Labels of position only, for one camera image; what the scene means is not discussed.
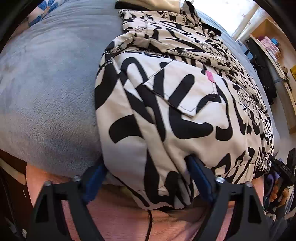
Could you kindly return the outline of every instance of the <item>skin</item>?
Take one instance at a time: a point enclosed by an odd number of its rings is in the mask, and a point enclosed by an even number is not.
[[[270,195],[270,197],[269,197],[269,200],[270,200],[270,202],[273,202],[276,198],[277,198],[277,194],[278,194],[278,192],[279,192],[279,187],[278,187],[278,180],[276,180],[276,183],[275,183],[275,185],[274,185],[274,188],[273,188],[273,190],[272,190],[272,192],[271,192],[271,195]],[[280,205],[279,205],[279,207],[280,206],[282,206],[282,205],[284,205],[285,203],[286,203],[286,201],[287,201],[287,198],[288,198],[288,196],[289,196],[289,190],[287,189],[287,188],[285,188],[284,190],[283,190],[283,197],[282,197],[282,199],[281,199],[281,202],[280,202]]]

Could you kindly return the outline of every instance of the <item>black bag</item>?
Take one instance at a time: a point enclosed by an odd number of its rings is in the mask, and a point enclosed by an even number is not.
[[[265,90],[268,103],[272,105],[274,103],[273,98],[276,98],[276,88],[274,86],[273,78],[267,66],[266,61],[268,60],[264,58],[265,53],[252,38],[249,38],[246,42],[250,49],[250,52],[254,56],[250,60],[250,62],[256,68],[260,82],[262,83]]]

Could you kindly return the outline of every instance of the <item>clamp screw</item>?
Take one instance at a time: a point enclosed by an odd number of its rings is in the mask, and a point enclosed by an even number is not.
[[[216,177],[216,182],[218,183],[224,183],[225,179],[223,177]]]
[[[251,183],[251,182],[246,182],[246,186],[249,187],[249,188],[251,188],[251,187],[253,187],[253,183]]]
[[[50,186],[50,185],[52,185],[52,182],[51,182],[51,181],[46,181],[46,182],[44,183],[44,186],[45,186],[45,187],[48,187],[48,186]]]
[[[79,182],[79,181],[81,181],[81,177],[80,177],[80,176],[74,176],[74,177],[72,178],[72,181],[74,181],[74,182]]]

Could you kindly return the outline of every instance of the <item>black cable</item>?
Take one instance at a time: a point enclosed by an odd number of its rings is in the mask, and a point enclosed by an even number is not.
[[[145,241],[148,241],[149,240],[149,236],[150,236],[151,229],[152,229],[152,223],[153,223],[153,217],[152,217],[151,210],[148,210],[148,213],[149,213],[149,226],[148,226],[148,230],[147,230],[147,235],[146,235]]]
[[[9,210],[10,210],[10,214],[11,214],[11,217],[12,217],[12,221],[13,221],[13,224],[15,225],[15,228],[16,228],[16,231],[17,231],[17,234],[18,234],[18,239],[20,241],[25,241],[25,238],[17,224],[17,221],[15,219],[15,213],[13,211],[13,207],[12,207],[12,201],[11,201],[11,197],[10,197],[10,194],[9,194],[9,190],[8,190],[8,184],[6,182],[6,179],[5,179],[5,176],[3,174],[3,169],[0,167],[0,180],[2,182],[2,185],[3,185],[3,188],[4,188],[4,192],[6,194],[6,199],[7,199],[7,203],[8,203],[8,207],[9,207]]]

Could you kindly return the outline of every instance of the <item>blue clamp pad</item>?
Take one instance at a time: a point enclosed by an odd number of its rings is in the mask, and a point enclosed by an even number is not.
[[[189,155],[184,158],[187,168],[203,199],[213,203],[216,199],[215,175],[206,168],[198,157]]]
[[[94,200],[105,177],[107,174],[107,168],[103,162],[89,167],[86,172],[83,174],[83,195],[82,199],[85,203],[89,203]]]

